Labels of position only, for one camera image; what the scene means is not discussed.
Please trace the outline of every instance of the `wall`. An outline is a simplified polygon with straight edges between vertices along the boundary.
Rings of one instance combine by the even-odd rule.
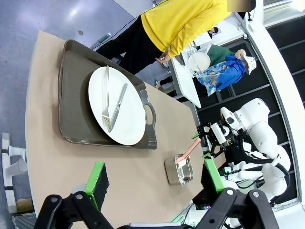
[[[221,33],[214,35],[212,40],[201,45],[201,48],[209,46],[210,44],[223,45],[241,38],[244,35],[244,31],[241,28],[242,24],[238,21],[234,14],[231,14],[217,25],[221,30]]]

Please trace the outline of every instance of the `yellow sweater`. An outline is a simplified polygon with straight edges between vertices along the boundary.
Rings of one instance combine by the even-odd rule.
[[[163,0],[141,16],[148,37],[170,57],[230,15],[227,0]]]

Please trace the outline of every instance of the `white table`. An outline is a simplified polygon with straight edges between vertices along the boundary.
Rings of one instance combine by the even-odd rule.
[[[173,83],[177,96],[175,99],[185,97],[198,108],[201,108],[200,100],[193,82],[192,75],[186,69],[185,66],[181,65],[176,58],[172,58],[169,61],[169,67],[173,77]]]
[[[186,186],[168,184],[164,161],[194,142],[191,110],[146,85],[156,111],[156,150],[71,144],[58,123],[58,72],[65,41],[39,32],[31,62],[26,111],[26,147],[30,187],[38,214],[45,198],[63,198],[87,182],[96,161],[106,163],[110,186],[102,212],[114,228],[129,222],[171,221],[201,190],[202,150],[191,155],[194,179]],[[85,228],[82,222],[73,228]]]

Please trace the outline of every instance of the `floor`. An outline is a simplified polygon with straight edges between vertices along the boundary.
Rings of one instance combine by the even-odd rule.
[[[0,132],[10,133],[12,146],[26,146],[26,93],[38,30],[90,47],[106,33],[115,34],[132,18],[113,0],[0,1]],[[162,79],[166,75],[167,71],[158,63],[137,74],[151,85],[155,78]],[[31,197],[27,175],[14,178],[13,182],[16,199]],[[11,228],[14,226],[6,209],[3,180],[0,179],[0,229]]]

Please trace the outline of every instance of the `cable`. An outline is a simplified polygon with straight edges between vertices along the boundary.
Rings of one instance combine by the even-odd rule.
[[[259,157],[255,156],[255,155],[253,155],[253,154],[251,154],[251,155],[249,155],[249,156],[251,156],[251,157],[253,157],[253,158],[256,158],[256,159],[261,160],[261,158],[259,158]]]
[[[185,214],[185,216],[184,216],[184,220],[183,220],[183,223],[182,223],[182,224],[184,224],[184,223],[185,223],[186,217],[187,217],[187,215],[189,214],[189,212],[190,212],[190,210],[191,210],[192,206],[194,206],[194,205],[195,205],[195,204],[194,204],[194,203],[192,203],[192,204],[191,204],[191,206],[189,207],[189,209],[187,210],[187,212],[186,212],[186,214]]]
[[[220,124],[220,123],[217,123],[217,124],[218,124],[218,125],[221,125],[221,126],[224,126],[224,127],[227,127],[227,128],[229,128],[229,129],[234,130],[234,131],[236,131],[237,133],[239,133],[238,130],[233,129],[233,128],[231,128],[230,126],[223,125],[223,124]]]
[[[276,197],[271,199],[271,201],[270,201],[271,205],[275,204],[275,202],[287,191],[288,187],[290,186],[290,175],[289,175],[288,171],[281,164],[277,164],[277,165],[275,165],[275,167],[277,167],[278,169],[280,169],[284,173],[284,178],[285,178],[285,181],[286,181],[286,184],[287,184],[287,188],[281,195],[276,196]]]
[[[250,44],[249,42],[246,42],[246,41],[244,41],[244,42],[252,46],[252,44]]]
[[[239,148],[240,148],[240,151],[242,152],[242,157],[244,158],[244,160],[246,162],[251,162],[253,164],[270,164],[273,162],[272,159],[254,159],[253,157],[251,156],[248,156],[246,154],[246,152],[244,151],[244,146],[243,146],[243,135],[239,135],[238,137],[238,144],[239,144]]]
[[[256,181],[258,181],[260,178],[262,178],[263,176],[260,176],[258,179],[256,179],[254,182],[252,182],[250,185],[246,186],[246,187],[241,187],[237,184],[237,186],[241,189],[246,189],[246,188],[249,188],[250,186],[252,186]]]
[[[245,180],[236,181],[235,183],[239,184],[239,183],[241,183],[243,181],[245,181]]]
[[[130,22],[132,22],[133,20],[137,19],[137,18],[140,17],[142,14],[145,14],[146,12],[148,12],[148,11],[150,11],[150,10],[152,10],[152,9],[154,9],[154,8],[156,8],[156,7],[158,7],[158,6],[160,6],[160,5],[162,5],[163,3],[167,2],[167,1],[161,2],[161,3],[159,3],[158,5],[156,5],[155,7],[152,7],[152,8],[150,8],[149,10],[145,11],[144,13],[141,13],[139,16],[133,18]],[[113,36],[107,38],[105,41],[103,41],[102,43],[98,44],[98,45],[95,46],[93,49],[96,49],[97,47],[101,46],[102,44],[105,44],[108,40],[110,40],[110,39],[113,38],[115,35],[117,35],[120,31],[122,31],[122,29],[124,29],[130,22],[128,22],[126,25],[124,25],[119,31],[117,31],[116,34],[114,34]]]

